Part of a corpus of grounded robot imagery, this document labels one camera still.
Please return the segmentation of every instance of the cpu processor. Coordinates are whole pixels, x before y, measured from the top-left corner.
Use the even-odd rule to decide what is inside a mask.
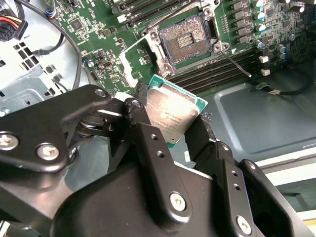
[[[201,15],[186,18],[158,33],[171,65],[212,50],[208,22]]]
[[[154,75],[148,86],[146,111],[169,148],[173,148],[207,102],[175,84]]]

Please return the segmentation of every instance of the motherboard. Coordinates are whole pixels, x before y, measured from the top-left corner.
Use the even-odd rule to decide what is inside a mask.
[[[311,57],[314,5],[290,0],[57,0],[55,20],[111,95],[154,74],[199,94]]]

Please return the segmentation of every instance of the hex bolt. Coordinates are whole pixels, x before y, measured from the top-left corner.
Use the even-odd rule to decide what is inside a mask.
[[[251,227],[249,223],[245,220],[245,218],[243,218],[242,216],[238,216],[236,218],[236,222],[242,232],[244,232],[246,235],[251,234]]]
[[[0,150],[10,151],[19,145],[19,140],[11,134],[0,134]]]
[[[183,211],[186,209],[186,201],[180,194],[172,193],[170,195],[170,202],[173,208],[177,211]]]
[[[36,153],[38,154],[39,158],[42,158],[44,160],[53,160],[59,156],[59,150],[57,149],[57,147],[51,144],[41,145],[37,149]]]
[[[253,163],[251,163],[250,161],[248,161],[248,165],[250,166],[250,168],[256,169],[256,166]]]

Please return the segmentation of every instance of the red wire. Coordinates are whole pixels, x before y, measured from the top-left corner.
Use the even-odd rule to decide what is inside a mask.
[[[12,20],[10,20],[10,19],[8,19],[8,18],[0,17],[0,21],[6,21],[6,22],[12,24],[15,28],[19,28],[19,25],[18,25],[18,24],[16,24],[14,21],[12,21]]]

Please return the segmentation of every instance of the green circuit board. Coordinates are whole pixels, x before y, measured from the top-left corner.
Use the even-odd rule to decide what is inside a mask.
[[[152,1],[153,3],[148,9],[155,9],[169,1]],[[114,3],[113,0],[77,0],[76,6],[71,6],[70,2],[72,1],[56,1],[57,15],[55,19],[78,44],[83,58],[88,55],[91,60],[92,63],[84,62],[83,66],[89,69],[92,77],[101,87],[106,89],[111,95],[114,95],[117,91],[132,93],[134,90],[129,87],[124,76],[124,67],[119,59],[119,54],[122,50],[134,44],[141,37],[142,30],[153,20],[174,12],[174,10],[183,7],[190,1],[180,0],[178,4],[167,7],[160,11],[159,14],[152,14],[132,27],[126,27],[126,24],[118,21],[118,16],[122,13],[113,13],[113,8],[123,1]],[[138,7],[150,2],[150,0],[134,0],[134,2],[133,7]],[[229,43],[230,50],[227,51],[228,55],[231,56],[233,53],[238,55],[248,50],[254,50],[256,49],[256,42],[261,40],[264,42],[264,47],[260,50],[268,49],[273,68],[278,68],[284,61],[284,59],[279,59],[277,53],[277,46],[280,44],[287,47],[289,52],[287,57],[290,56],[300,62],[309,58],[309,40],[305,34],[310,22],[310,10],[308,7],[306,7],[305,13],[301,14],[294,12],[289,4],[281,4],[278,0],[263,0],[262,7],[255,7],[253,0],[242,0],[240,1],[242,8],[234,10],[233,4],[236,2],[238,1],[221,1],[215,9],[215,19],[219,32],[217,37],[222,42]],[[274,9],[272,16],[266,16],[263,22],[255,19],[256,12],[261,11],[267,15],[267,10],[271,8]],[[236,23],[239,19],[235,18],[235,14],[241,11],[243,11],[241,19],[245,20],[245,25],[237,27]],[[159,28],[177,23],[199,12],[201,12],[200,9],[197,7],[193,8],[162,23]],[[256,27],[259,24],[267,26],[267,29],[262,33],[256,31]],[[237,33],[241,28],[245,28],[244,35]],[[293,34],[296,39],[290,41],[289,37]],[[199,55],[198,57],[190,58],[185,63],[189,64],[203,57],[206,56]],[[126,58],[132,66],[134,79],[149,82],[153,74],[157,74],[158,68],[155,56],[149,50],[145,41],[140,42],[128,51]],[[197,65],[187,71],[212,64],[221,59],[223,59],[223,56]]]

